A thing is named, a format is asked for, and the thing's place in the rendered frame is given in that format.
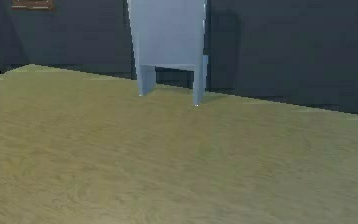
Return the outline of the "brown framed picture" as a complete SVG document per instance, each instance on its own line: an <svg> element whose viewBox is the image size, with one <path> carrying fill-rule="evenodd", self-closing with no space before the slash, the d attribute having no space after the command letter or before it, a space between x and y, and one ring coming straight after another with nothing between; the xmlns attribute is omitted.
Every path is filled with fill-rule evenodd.
<svg viewBox="0 0 358 224"><path fill-rule="evenodd" d="M53 10L54 0L12 0L12 9Z"/></svg>

